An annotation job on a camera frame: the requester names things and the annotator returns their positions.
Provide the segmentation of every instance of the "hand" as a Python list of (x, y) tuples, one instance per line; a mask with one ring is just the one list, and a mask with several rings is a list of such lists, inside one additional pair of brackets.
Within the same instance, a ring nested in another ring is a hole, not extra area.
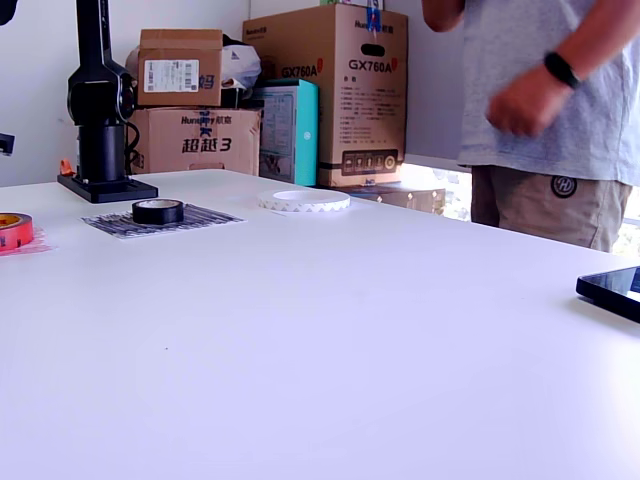
[(536, 67), (491, 99), (487, 120), (501, 132), (536, 137), (553, 123), (571, 93), (544, 66)]

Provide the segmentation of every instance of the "white wall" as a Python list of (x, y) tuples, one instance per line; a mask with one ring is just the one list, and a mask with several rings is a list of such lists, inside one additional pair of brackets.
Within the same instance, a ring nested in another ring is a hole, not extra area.
[[(0, 156), (0, 187), (54, 181), (59, 162), (75, 164), (76, 129), (67, 79), (78, 67), (74, 0), (19, 0), (0, 27), (0, 132), (16, 136)], [(220, 28), (242, 37), (249, 0), (111, 0), (114, 59), (124, 65), (142, 28)]]
[(387, 10), (409, 16), (409, 110), (407, 153), (411, 163), (454, 166), (460, 151), (464, 108), (462, 28), (433, 33), (422, 19), (420, 0), (387, 0)]
[(251, 18), (315, 7), (320, 0), (251, 0)]

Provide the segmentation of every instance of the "phone screen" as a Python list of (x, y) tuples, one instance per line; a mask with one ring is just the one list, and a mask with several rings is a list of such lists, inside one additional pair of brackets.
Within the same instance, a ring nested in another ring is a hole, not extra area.
[(582, 280), (640, 302), (640, 267), (592, 275)]

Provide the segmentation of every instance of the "patterned paper mat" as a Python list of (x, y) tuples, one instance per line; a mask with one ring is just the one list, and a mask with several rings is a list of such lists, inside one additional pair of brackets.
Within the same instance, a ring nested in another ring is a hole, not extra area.
[(140, 225), (133, 221), (131, 212), (98, 215), (96, 217), (83, 218), (82, 220), (87, 225), (123, 240), (246, 221), (226, 213), (189, 204), (184, 207), (184, 222), (170, 223), (168, 225)]

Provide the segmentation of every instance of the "white tape roll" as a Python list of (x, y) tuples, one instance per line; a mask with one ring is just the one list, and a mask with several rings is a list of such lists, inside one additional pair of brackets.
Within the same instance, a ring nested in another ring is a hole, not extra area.
[(263, 193), (258, 196), (258, 204), (277, 212), (339, 212), (349, 208), (351, 197), (329, 190), (289, 190)]

